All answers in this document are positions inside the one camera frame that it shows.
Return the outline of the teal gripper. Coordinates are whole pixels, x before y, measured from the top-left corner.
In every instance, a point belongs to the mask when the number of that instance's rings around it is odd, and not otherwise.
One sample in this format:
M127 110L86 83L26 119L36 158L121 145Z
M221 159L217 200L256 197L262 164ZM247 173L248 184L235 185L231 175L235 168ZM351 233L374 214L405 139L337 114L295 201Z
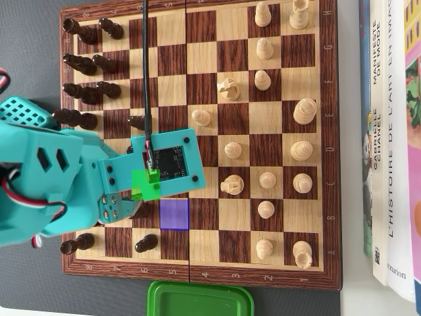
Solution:
M119 156L98 137L84 137L79 163L66 202L65 231L74 232L98 224L136 219L142 194L122 196L114 160Z

